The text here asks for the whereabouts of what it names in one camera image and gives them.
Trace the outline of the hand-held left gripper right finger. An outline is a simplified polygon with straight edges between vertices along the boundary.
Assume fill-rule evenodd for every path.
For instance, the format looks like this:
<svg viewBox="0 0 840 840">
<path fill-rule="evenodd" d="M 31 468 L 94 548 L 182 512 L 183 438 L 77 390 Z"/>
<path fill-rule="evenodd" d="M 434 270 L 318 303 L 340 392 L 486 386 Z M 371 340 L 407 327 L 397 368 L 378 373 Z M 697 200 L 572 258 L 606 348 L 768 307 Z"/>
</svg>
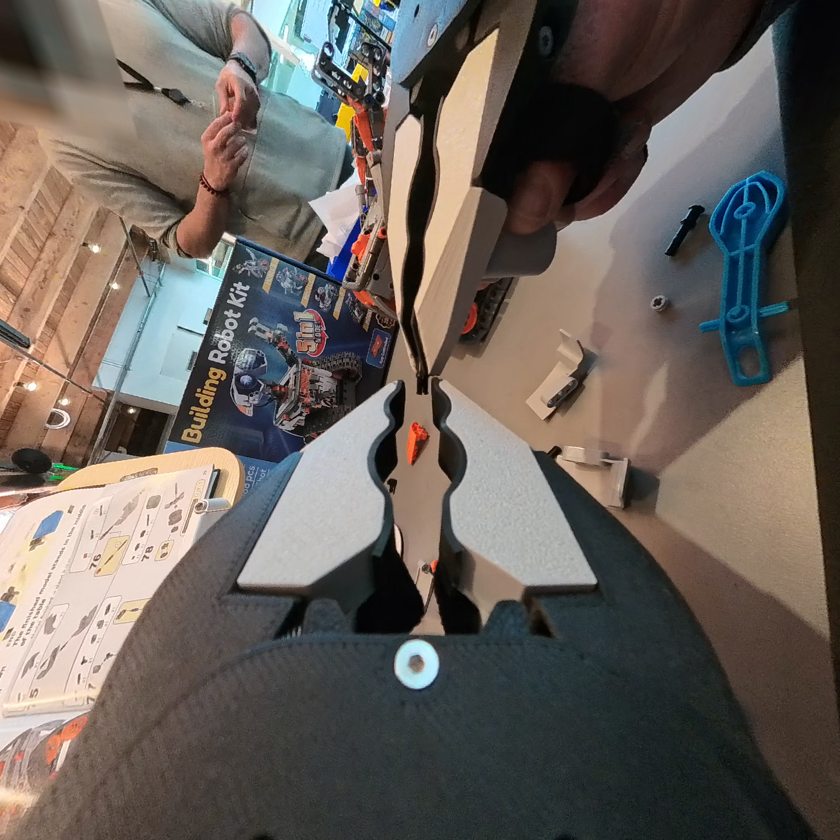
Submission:
<svg viewBox="0 0 840 840">
<path fill-rule="evenodd" d="M 531 447 L 450 383 L 430 381 L 443 496 L 439 559 L 488 618 L 501 602 L 593 592 L 597 579 Z"/>
</svg>

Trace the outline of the toy vehicle product box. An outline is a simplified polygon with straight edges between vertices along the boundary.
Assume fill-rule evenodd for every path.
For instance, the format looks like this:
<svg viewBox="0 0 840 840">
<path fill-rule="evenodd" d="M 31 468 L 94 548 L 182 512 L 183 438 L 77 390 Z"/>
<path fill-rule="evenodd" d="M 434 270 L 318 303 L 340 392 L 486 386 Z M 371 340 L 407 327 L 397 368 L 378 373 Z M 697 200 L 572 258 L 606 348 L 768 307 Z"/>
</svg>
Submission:
<svg viewBox="0 0 840 840">
<path fill-rule="evenodd" d="M 320 271 L 230 245 L 164 452 L 225 448 L 250 490 L 382 387 L 397 327 Z"/>
</svg>

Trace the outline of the instruction booklet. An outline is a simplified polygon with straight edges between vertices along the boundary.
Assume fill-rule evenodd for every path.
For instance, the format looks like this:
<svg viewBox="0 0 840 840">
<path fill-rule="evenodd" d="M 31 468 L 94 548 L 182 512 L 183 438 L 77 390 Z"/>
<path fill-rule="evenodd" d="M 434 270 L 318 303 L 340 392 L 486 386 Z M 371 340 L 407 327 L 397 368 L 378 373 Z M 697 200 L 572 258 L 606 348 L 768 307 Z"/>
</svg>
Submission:
<svg viewBox="0 0 840 840">
<path fill-rule="evenodd" d="M 147 602 L 192 545 L 196 487 L 210 465 L 91 493 L 79 540 L 20 646 L 2 649 L 2 717 L 92 706 Z"/>
</svg>

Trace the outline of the another person's forearm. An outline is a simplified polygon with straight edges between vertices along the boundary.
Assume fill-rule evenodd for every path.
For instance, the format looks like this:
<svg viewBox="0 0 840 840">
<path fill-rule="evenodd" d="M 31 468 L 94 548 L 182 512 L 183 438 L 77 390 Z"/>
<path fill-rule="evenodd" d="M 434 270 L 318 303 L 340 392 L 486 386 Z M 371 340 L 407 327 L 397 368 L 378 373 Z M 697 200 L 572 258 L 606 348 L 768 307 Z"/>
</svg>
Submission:
<svg viewBox="0 0 840 840">
<path fill-rule="evenodd" d="M 229 195 L 213 188 L 208 189 L 200 181 L 194 207 L 183 217 L 175 231 L 178 252 L 188 258 L 208 258 L 227 232 L 229 215 Z"/>
</svg>

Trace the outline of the clear plastic bag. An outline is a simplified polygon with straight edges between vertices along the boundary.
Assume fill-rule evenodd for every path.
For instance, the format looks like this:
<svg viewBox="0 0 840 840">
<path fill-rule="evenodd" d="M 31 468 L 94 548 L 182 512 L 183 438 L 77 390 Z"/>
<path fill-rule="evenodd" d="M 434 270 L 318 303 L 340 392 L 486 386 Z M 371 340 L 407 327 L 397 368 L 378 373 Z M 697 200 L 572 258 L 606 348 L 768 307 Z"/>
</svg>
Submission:
<svg viewBox="0 0 840 840">
<path fill-rule="evenodd" d="M 359 191 L 364 196 L 362 184 L 353 178 L 339 189 L 327 192 L 309 203 L 327 230 L 317 251 L 328 259 L 340 255 L 352 229 L 360 220 Z"/>
</svg>

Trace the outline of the teal plastic separator tool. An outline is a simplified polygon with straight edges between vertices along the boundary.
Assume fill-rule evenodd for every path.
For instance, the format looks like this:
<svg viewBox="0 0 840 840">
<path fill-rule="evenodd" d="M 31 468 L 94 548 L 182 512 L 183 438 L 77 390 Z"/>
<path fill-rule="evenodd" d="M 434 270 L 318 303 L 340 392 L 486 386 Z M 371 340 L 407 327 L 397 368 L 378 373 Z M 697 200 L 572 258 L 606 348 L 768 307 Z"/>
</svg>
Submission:
<svg viewBox="0 0 840 840">
<path fill-rule="evenodd" d="M 762 334 L 765 319 L 787 312 L 787 301 L 762 305 L 768 254 L 788 214 L 781 178 L 759 171 L 732 185 L 710 216 L 710 235 L 722 254 L 717 318 L 699 325 L 718 334 L 731 380 L 763 385 L 771 368 Z"/>
</svg>

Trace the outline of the person's right hand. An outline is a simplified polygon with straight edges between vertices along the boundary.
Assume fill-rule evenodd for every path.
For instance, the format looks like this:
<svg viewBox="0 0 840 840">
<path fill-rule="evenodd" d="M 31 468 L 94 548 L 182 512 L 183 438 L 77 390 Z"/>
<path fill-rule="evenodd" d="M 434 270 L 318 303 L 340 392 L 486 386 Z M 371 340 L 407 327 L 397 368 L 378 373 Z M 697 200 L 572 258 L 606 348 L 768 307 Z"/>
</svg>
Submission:
<svg viewBox="0 0 840 840">
<path fill-rule="evenodd" d="M 567 204 L 571 163 L 536 162 L 519 178 L 506 227 L 529 235 L 598 217 L 643 170 L 652 128 L 714 74 L 737 63 L 790 2 L 584 1 L 554 63 L 553 78 L 596 91 L 616 106 L 619 138 L 593 191 Z"/>
</svg>

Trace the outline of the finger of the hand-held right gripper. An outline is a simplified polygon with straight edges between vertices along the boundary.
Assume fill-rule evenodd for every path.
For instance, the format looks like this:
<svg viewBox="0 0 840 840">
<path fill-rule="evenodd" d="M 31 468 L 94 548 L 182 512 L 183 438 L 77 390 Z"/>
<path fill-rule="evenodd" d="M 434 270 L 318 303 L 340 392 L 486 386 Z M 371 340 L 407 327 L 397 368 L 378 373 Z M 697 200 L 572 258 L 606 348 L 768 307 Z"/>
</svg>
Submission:
<svg viewBox="0 0 840 840">
<path fill-rule="evenodd" d="M 443 99 L 434 136 L 437 182 L 415 297 L 417 377 L 442 374 L 459 341 L 506 214 L 476 185 L 480 132 L 498 51 L 494 28 L 467 55 Z"/>
<path fill-rule="evenodd" d="M 423 126 L 410 113 L 410 94 L 393 84 L 385 119 L 384 159 L 387 180 L 386 233 L 395 311 L 416 377 L 427 377 L 427 366 L 414 317 L 417 274 L 423 270 L 410 260 L 409 205 L 422 149 Z"/>
</svg>

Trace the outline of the long black pin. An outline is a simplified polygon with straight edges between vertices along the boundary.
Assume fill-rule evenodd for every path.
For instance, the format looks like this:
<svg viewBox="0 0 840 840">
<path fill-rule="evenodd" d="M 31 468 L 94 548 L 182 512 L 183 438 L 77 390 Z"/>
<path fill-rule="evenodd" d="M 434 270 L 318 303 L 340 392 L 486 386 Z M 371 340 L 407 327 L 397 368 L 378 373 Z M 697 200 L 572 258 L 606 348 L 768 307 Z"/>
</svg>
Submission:
<svg viewBox="0 0 840 840">
<path fill-rule="evenodd" d="M 686 215 L 680 220 L 679 227 L 665 250 L 667 257 L 671 258 L 677 255 L 689 233 L 697 226 L 698 221 L 705 212 L 706 208 L 699 204 L 689 207 Z"/>
</svg>

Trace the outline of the large printed instruction sheet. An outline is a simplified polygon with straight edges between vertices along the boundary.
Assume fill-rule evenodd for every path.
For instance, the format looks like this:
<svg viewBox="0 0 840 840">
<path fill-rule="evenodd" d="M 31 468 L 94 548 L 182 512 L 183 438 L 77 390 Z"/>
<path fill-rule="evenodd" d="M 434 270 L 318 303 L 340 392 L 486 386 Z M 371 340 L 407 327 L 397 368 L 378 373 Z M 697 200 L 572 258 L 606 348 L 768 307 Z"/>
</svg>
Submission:
<svg viewBox="0 0 840 840">
<path fill-rule="evenodd" d="M 44 495 L 18 509 L 1 538 L 2 649 L 24 643 L 79 540 L 91 493 Z"/>
</svg>

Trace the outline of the black dimpled foam mat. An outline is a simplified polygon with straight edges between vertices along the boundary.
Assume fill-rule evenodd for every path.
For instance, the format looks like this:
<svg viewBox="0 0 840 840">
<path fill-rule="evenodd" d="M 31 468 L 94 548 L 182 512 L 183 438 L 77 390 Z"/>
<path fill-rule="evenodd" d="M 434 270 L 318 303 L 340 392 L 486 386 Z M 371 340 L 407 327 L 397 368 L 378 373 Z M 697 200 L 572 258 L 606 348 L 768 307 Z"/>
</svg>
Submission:
<svg viewBox="0 0 840 840">
<path fill-rule="evenodd" d="M 806 477 L 785 495 L 805 515 L 800 547 L 818 550 L 808 564 L 822 575 L 826 625 L 827 732 L 808 737 L 814 763 L 799 796 L 821 838 L 838 838 L 838 23 L 838 2 L 793 2 L 773 33 L 812 442 Z"/>
</svg>

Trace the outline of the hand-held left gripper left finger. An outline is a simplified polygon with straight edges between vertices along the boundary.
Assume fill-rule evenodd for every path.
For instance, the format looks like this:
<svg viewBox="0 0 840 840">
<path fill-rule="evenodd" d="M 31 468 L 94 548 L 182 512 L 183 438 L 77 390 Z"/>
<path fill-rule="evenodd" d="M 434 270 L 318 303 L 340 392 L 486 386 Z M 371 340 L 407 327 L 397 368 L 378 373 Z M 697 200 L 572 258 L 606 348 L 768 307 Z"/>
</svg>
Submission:
<svg viewBox="0 0 840 840">
<path fill-rule="evenodd" d="M 388 383 L 301 451 L 239 573 L 243 592 L 332 599 L 345 613 L 374 593 L 404 408 L 404 383 Z"/>
</svg>

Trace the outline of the grey orange tracked toy vehicle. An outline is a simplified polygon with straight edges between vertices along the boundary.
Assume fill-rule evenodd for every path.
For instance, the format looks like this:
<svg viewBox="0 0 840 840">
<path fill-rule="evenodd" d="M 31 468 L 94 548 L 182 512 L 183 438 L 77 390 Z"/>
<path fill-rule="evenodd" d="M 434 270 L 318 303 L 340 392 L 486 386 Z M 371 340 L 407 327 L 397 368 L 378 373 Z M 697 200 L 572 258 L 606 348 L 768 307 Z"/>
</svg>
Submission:
<svg viewBox="0 0 840 840">
<path fill-rule="evenodd" d="M 363 42 L 355 56 L 366 67 L 367 77 L 355 79 L 334 60 L 333 43 L 325 41 L 311 75 L 353 111 L 350 146 L 356 178 L 364 188 L 364 196 L 359 191 L 360 235 L 352 246 L 353 257 L 340 285 L 351 291 L 365 308 L 392 319 L 399 329 L 386 233 L 388 184 L 384 140 L 389 104 L 385 101 L 384 84 L 391 65 L 390 49 L 379 39 Z M 528 248 L 526 238 L 508 234 L 505 219 L 506 215 L 498 237 L 491 238 L 495 247 L 465 324 L 471 327 L 471 332 L 479 333 L 478 340 L 487 336 L 488 327 L 507 295 L 512 278 L 501 276 L 505 261 L 512 260 L 510 253 L 515 253 L 518 247 Z M 470 331 L 463 329 L 458 341 L 469 334 Z"/>
</svg>

